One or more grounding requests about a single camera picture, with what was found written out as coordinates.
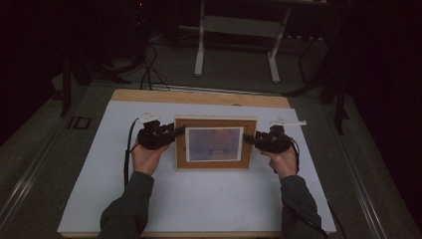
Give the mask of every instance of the person's right hand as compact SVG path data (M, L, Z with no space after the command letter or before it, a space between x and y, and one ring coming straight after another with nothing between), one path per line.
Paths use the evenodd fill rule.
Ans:
M298 174L298 162L296 153L292 147L281 153L272 153L260 150L262 155L268 156L270 160L270 167L276 171L280 180L287 176Z

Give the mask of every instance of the dark background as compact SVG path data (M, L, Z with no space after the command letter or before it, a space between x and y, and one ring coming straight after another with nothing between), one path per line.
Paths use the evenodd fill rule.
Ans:
M78 52L107 64L110 58L131 58L142 51L142 46L130 45L135 19L131 10L139 1L102 2L0 3L0 144L55 93L51 79L61 72L66 54ZM229 7L234 10L227 11L227 4L215 5L213 10L251 14L251 8L233 5ZM360 10L347 19L335 51L328 56L334 61L323 67L326 71L349 73L346 91L353 96L397 188L422 230L419 206L422 107L418 84L422 80L422 4L420 1L357 4ZM150 6L143 9L147 10L143 17L149 25L175 41L178 25L198 26L199 1L160 0L144 6ZM258 18L278 17L277 11L275 15L262 15L260 8L253 10ZM310 34L306 27L310 22L301 22L304 12L294 13L294 20L289 22L288 30L293 35ZM113 32L125 37L106 42L105 36Z

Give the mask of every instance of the framed picture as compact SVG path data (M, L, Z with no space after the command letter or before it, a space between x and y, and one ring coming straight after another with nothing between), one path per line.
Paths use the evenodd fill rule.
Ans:
M176 116L185 126L176 138L177 169L248 169L253 145L243 134L255 134L255 118Z

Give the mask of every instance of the metal stand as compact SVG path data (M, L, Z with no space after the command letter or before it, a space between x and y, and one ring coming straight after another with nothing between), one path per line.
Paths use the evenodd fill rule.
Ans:
M201 0L201 16L199 20L199 45L195 63L195 77L202 76L202 66L204 64L204 33L221 32L229 34L250 35L259 37L275 37L275 44L268 52L268 62L270 65L271 77L274 84L280 82L279 71L277 69L276 56L283 34L291 13L291 8L286 9L285 16L281 23L270 21L258 21L250 19L228 18L205 15L205 0Z

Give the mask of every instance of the gray sleeve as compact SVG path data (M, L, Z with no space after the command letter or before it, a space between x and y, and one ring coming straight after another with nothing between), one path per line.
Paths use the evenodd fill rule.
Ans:
M103 212L98 238L139 238L148 222L153 183L151 176L134 172L123 195Z
M308 190L305 180L294 175L284 178L281 182L283 238L323 238L312 227L312 225L316 225L320 228L321 219L317 214L317 204Z

